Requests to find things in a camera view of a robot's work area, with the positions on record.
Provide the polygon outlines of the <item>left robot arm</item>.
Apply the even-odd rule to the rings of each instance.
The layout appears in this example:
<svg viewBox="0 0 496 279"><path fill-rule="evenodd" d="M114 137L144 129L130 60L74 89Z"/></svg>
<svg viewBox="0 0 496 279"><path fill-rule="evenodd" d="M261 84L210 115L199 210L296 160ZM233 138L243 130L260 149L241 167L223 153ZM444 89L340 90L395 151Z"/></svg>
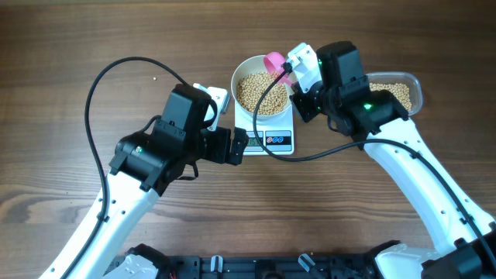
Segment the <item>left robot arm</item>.
<svg viewBox="0 0 496 279"><path fill-rule="evenodd" d="M102 189L44 278L101 278L139 220L188 165L200 159L238 165L248 136L217 126L226 89L177 84L161 115L123 137L102 175Z"/></svg>

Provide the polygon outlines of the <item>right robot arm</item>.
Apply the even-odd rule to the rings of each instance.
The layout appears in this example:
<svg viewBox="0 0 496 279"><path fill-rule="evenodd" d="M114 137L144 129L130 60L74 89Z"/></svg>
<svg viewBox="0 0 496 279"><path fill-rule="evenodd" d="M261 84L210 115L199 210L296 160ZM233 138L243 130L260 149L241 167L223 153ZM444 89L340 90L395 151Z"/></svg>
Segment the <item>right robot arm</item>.
<svg viewBox="0 0 496 279"><path fill-rule="evenodd" d="M308 122L319 114L382 166L423 221L432 250L387 243L372 256L381 278L493 278L495 220L473 202L435 158L406 108L374 90L349 41L288 53L296 78L292 103Z"/></svg>

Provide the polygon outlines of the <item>pink plastic measuring scoop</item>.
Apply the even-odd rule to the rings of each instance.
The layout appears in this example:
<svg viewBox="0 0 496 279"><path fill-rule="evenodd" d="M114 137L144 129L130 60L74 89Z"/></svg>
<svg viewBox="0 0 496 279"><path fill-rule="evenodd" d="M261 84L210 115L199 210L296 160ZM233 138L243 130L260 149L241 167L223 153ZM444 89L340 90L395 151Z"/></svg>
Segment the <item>pink plastic measuring scoop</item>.
<svg viewBox="0 0 496 279"><path fill-rule="evenodd" d="M285 57L278 52L271 52L263 57L263 64L267 72L271 75L275 74L276 78L284 71L284 63L286 63ZM294 81L290 79L290 74L286 74L280 79L279 83L284 83L288 86L292 86L294 84Z"/></svg>

